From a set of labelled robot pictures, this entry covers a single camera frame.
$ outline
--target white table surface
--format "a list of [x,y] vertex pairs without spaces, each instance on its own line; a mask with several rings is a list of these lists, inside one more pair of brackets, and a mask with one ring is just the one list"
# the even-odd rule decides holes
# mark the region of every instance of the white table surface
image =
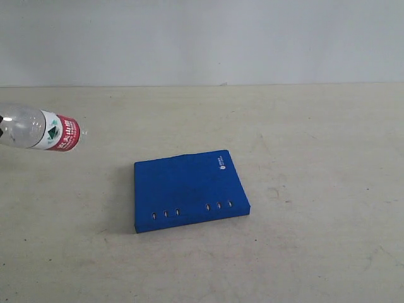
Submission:
[[[403,97],[403,84],[0,89],[89,131],[69,153],[0,146],[0,302],[403,302]],[[249,216],[134,233],[134,162],[222,148]]]

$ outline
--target red bottle label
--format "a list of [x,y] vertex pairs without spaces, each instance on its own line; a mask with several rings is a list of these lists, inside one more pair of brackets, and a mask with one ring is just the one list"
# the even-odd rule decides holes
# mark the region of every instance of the red bottle label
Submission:
[[62,134],[59,141],[48,150],[66,152],[74,148],[80,139],[80,127],[76,120],[57,115],[61,120]]

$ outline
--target clear plastic bottle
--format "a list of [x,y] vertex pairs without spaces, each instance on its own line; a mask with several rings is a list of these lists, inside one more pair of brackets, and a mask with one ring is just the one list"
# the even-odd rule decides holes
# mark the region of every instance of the clear plastic bottle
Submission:
[[0,103],[0,144],[66,152],[83,134],[72,118],[28,105]]

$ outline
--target blue device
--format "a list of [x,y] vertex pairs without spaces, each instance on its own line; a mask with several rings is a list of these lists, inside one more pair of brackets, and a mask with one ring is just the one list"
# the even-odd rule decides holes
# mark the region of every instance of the blue device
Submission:
[[250,213],[228,150],[136,162],[134,206],[137,233]]

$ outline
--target green logo on label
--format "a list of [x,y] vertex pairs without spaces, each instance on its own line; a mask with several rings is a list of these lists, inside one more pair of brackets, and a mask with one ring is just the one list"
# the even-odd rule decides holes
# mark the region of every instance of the green logo on label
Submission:
[[50,130],[48,130],[48,143],[52,143],[52,141],[54,140],[54,138],[56,138],[57,136],[59,136],[59,129],[54,126],[53,128],[51,128]]

